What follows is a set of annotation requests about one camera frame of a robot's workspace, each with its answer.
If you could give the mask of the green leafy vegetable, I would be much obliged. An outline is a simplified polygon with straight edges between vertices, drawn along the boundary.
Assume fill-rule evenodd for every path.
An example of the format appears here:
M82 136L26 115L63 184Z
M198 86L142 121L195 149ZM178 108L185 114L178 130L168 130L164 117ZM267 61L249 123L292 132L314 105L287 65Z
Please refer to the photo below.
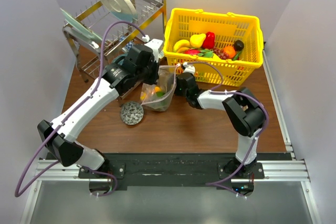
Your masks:
M158 92L156 92L156 96L158 97L158 98L160 98L160 97L162 97L162 96L164 96L165 95L165 92L163 92L163 91L158 91Z

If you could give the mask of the clear zip top bag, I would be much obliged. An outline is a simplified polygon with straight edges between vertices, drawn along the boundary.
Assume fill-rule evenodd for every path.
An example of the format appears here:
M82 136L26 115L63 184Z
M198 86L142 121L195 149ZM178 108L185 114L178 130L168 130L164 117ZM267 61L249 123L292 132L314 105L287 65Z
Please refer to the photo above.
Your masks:
M176 89L176 66L160 66L156 84L143 84L140 103L146 109L164 112L172 101Z

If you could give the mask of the yellow pear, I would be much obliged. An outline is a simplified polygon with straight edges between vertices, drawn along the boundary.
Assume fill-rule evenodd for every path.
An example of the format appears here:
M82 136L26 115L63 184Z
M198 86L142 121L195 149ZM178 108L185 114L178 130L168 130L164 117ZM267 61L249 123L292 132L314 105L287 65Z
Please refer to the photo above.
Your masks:
M192 48L201 48L205 39L206 34L195 34L190 37L190 44Z

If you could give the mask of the purple grape bunch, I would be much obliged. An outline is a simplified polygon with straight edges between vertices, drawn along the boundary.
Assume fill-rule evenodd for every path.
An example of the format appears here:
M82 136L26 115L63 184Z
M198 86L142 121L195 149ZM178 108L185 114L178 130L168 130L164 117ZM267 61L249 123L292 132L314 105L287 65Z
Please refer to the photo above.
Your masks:
M213 48L214 54L216 54L220 59L226 60L229 58L229 54L224 51L223 48Z

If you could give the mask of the red bell pepper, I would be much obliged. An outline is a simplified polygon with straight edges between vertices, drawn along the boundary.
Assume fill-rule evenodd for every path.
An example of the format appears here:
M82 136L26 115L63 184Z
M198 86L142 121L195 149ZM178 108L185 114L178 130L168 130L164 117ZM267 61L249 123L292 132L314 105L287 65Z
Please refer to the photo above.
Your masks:
M202 48L213 49L215 46L215 34L213 32L207 32L205 40L203 41Z

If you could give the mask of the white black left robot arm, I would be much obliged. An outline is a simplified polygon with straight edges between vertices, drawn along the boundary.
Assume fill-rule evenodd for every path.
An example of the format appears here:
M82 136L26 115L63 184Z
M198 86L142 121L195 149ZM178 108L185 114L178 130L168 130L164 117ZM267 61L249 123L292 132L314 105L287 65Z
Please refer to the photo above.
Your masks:
M137 83L155 84L158 79L162 42L134 45L125 57L105 66L102 76L63 114L37 128L44 146L64 166L85 166L97 178L108 174L109 165L98 151L77 141L85 126L107 104L129 92Z

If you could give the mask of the teal scalloped plate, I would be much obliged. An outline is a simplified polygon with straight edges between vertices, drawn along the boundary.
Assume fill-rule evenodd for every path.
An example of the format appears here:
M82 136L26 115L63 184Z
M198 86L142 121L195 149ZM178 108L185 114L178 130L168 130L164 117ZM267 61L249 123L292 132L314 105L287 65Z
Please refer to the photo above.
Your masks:
M126 56L127 56L127 54L121 54L121 55L115 57L115 58L113 59L112 63L118 64L118 65L121 66L121 65L123 64L123 62L124 62Z

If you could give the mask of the red pink fruit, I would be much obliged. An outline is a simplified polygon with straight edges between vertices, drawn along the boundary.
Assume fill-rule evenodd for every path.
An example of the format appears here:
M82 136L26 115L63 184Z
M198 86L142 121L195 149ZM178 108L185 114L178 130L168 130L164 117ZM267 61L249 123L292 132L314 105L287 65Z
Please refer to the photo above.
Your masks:
M200 53L201 53L201 51L198 50L198 49L195 49L195 48L191 48L191 49L184 52L184 54L191 55L191 56L198 55Z

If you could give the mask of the yellow banana bunch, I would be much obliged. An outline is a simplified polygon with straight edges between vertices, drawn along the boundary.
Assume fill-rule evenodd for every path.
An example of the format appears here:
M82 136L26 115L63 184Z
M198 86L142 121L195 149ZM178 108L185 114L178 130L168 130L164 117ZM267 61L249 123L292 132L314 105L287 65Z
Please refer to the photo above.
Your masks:
M186 39L181 39L174 44L173 52L181 53L189 50L190 48L191 48L190 41Z

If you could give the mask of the black white floral bowl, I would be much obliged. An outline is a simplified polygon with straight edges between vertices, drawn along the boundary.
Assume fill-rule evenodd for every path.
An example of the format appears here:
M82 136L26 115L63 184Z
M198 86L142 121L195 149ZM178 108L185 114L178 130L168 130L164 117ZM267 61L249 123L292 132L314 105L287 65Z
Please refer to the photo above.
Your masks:
M144 109L141 104L129 101L122 105L120 111L120 118L126 125L139 124L144 117Z

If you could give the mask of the orange fruit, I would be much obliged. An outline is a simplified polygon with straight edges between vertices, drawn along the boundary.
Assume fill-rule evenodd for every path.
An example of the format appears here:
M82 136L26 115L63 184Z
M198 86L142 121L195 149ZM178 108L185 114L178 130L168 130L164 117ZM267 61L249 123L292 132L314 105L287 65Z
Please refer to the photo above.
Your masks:
M227 59L233 59L236 56L236 51L233 46L226 46L223 48L223 53Z

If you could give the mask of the green chili pepper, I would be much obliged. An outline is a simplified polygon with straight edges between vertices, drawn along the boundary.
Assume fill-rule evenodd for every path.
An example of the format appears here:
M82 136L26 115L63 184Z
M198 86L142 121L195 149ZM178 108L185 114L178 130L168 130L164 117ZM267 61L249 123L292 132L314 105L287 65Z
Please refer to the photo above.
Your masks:
M239 60L240 54L241 54L241 51L237 52L234 58L232 59L232 61Z

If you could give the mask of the white round plate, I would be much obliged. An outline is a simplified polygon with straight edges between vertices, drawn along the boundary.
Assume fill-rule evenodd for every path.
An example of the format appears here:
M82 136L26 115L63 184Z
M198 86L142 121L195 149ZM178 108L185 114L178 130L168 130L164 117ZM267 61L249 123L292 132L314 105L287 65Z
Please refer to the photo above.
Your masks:
M134 22L138 13L130 0L100 0L103 6L117 19Z

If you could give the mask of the light green plate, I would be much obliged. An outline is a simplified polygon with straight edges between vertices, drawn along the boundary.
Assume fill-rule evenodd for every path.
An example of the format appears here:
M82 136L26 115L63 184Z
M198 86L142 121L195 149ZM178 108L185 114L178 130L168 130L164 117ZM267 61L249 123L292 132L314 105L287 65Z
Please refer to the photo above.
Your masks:
M86 38L90 39L91 41L94 41L96 44L101 45L102 43L102 37L98 34L96 34L93 30L86 27L81 21L85 18L87 18L89 15L91 15L94 10L90 7L84 12L82 12L77 17L73 17L70 13L65 11L64 9L60 8L65 21L67 22L66 25L63 27L63 31L65 31L65 28L73 28L82 35L84 35Z

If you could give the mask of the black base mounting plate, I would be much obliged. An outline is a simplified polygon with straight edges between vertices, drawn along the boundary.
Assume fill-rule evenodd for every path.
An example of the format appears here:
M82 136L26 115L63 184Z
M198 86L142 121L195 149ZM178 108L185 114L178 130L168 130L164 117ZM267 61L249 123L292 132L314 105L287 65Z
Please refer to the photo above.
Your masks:
M204 187L229 176L237 167L230 153L106 154L118 190L134 186Z

